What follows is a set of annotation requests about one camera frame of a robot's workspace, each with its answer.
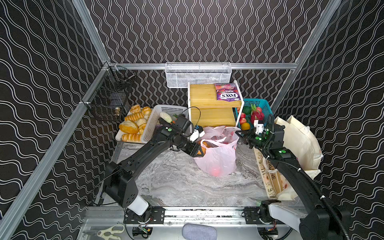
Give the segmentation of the pink plastic grocery bag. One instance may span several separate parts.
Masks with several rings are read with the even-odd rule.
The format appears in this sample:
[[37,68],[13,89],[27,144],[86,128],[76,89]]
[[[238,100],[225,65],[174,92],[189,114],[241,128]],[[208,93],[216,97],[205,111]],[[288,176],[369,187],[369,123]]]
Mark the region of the pink plastic grocery bag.
[[204,156],[195,157],[195,163],[205,173],[223,177],[233,173],[236,168],[236,148],[240,129],[237,127],[204,127],[205,134],[198,139]]

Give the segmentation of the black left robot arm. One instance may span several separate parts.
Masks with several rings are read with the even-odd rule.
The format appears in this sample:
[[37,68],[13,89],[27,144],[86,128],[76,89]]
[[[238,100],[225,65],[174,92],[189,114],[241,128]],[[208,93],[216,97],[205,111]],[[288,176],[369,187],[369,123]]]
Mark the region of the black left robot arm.
[[202,147],[187,136],[192,123],[185,115],[179,115],[175,123],[167,123],[164,119],[160,119],[160,123],[152,139],[137,152],[118,164],[106,166],[103,191],[120,207],[138,216],[147,215],[150,205],[139,195],[136,179],[153,160],[172,147],[193,158],[205,155]]

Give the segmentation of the cream canvas tote bag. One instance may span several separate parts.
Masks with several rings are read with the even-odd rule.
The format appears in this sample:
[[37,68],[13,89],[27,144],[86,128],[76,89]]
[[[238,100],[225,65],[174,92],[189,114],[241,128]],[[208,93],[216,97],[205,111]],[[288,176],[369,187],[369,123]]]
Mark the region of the cream canvas tote bag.
[[[302,124],[294,116],[290,116],[286,121],[277,117],[275,123],[285,126],[284,147],[293,152],[300,166],[314,179],[321,172],[323,153],[310,127]],[[293,201],[298,194],[289,181],[263,157],[259,150],[254,149],[254,153],[268,198]]]

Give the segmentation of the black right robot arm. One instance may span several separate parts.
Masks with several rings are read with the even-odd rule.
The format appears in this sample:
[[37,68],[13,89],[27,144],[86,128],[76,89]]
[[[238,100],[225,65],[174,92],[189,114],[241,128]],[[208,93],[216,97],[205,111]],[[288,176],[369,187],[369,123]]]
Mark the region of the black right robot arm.
[[257,149],[293,187],[304,204],[300,211],[285,206],[279,200],[263,201],[259,207],[260,221],[269,224],[280,221],[298,232],[304,240],[348,240],[351,214],[324,195],[320,187],[305,172],[294,152],[284,146],[286,126],[272,117],[261,133],[255,129],[236,131],[250,149]]

